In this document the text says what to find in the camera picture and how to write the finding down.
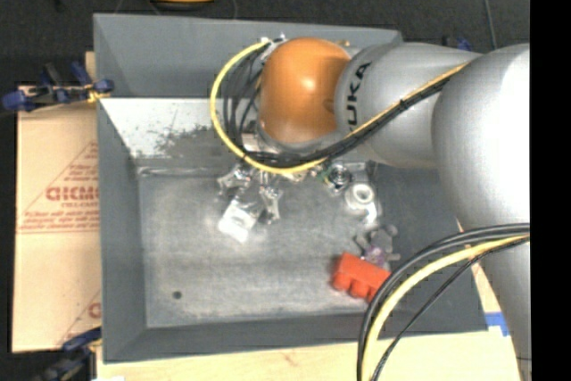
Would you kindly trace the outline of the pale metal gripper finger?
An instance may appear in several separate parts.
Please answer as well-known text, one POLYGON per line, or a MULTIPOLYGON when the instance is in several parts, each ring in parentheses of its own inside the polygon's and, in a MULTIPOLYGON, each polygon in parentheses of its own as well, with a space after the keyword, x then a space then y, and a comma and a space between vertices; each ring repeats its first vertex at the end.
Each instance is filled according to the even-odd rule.
POLYGON ((279 201, 283 192, 273 186, 262 186, 260 197, 264 206, 262 212, 264 221, 275 221, 280 219, 279 201))
POLYGON ((234 167, 217 178, 217 182, 220 196, 239 196, 250 187, 250 170, 246 167, 234 167))

